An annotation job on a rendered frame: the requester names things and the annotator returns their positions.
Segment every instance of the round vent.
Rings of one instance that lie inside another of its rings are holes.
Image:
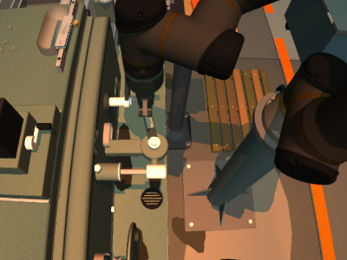
[[[158,189],[146,189],[141,195],[141,202],[147,209],[157,209],[162,204],[162,194]]]

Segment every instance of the handwheel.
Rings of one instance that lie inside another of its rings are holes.
[[[140,260],[139,254],[140,232],[136,223],[132,223],[128,233],[127,260]]]

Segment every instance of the white bolt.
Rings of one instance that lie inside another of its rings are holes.
[[[160,146],[160,139],[158,137],[149,138],[148,146],[151,149],[157,149]]]
[[[95,165],[94,166],[94,170],[96,173],[100,173],[101,172],[101,166],[100,165]]]

